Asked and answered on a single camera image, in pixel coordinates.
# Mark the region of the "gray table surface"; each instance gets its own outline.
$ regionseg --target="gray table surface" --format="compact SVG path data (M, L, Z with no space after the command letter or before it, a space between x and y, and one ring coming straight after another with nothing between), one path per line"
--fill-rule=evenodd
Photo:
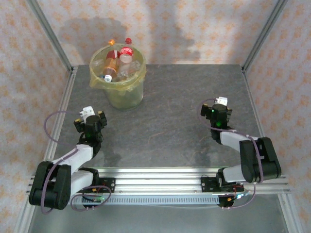
M134 110L122 112L108 103L102 90L91 89L88 66L79 66L69 111L91 105L104 110L108 125L98 155L85 166L233 166L237 151L217 144L197 119L201 101L228 98L233 109L229 125L259 136L258 126L239 65L147 65L144 98ZM76 144L77 116L66 114L60 140ZM58 145L55 158L70 148Z

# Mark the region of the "clear plastic bottle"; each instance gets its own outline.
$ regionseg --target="clear plastic bottle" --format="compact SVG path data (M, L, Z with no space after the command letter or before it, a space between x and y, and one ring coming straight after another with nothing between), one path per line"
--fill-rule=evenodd
M124 46L120 51L120 66L119 66L119 76L127 76L128 70L131 67L131 63L133 61L133 53L134 50L131 47L132 39L127 38L125 40L127 46Z

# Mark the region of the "metal pole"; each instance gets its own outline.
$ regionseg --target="metal pole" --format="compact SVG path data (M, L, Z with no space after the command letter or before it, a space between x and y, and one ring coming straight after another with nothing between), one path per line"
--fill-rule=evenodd
M273 25L275 24L277 18L281 14L284 6L286 5L288 0L279 0L276 3L276 6L274 7L272 13L270 14L268 21L264 25L261 33L259 34L259 37L257 41L255 42L250 54L248 55L244 65L242 66L243 73L246 73L251 66L253 60L255 59L256 55L258 54L261 46L263 45L265 39L267 38L269 32L271 31Z
M66 69L68 71L72 70L72 66L70 64L70 61L68 60L68 57L66 56L62 46L60 45L52 27L50 26L47 18L45 17L40 5L36 0L27 0L30 8L34 12L35 16L39 20L43 30L46 32L48 38L50 39L51 43L53 44L57 54L59 55L60 59L64 63Z

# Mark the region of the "wall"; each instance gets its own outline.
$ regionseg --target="wall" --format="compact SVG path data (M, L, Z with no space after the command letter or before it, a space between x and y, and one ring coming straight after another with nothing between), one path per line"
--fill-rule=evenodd
M0 231L10 233L68 73L26 1L0 1L0 11Z
M73 65L127 36L152 64L242 64L277 0L39 0Z
M264 132L311 226L311 2L290 0L247 78Z

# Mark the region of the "soda bottle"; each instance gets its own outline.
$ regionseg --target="soda bottle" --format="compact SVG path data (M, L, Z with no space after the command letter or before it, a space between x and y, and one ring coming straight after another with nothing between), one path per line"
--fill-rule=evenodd
M111 81L117 82L118 73L118 57L120 53L117 50L109 51L104 63L103 78L105 82L109 83Z
M131 63L133 61L133 53L134 53L134 50L131 47L132 39L131 38L127 38L125 40L125 43L127 44L127 46L124 46L120 50L119 73L122 76L127 76L128 75L128 70L129 70L129 68L131 66Z

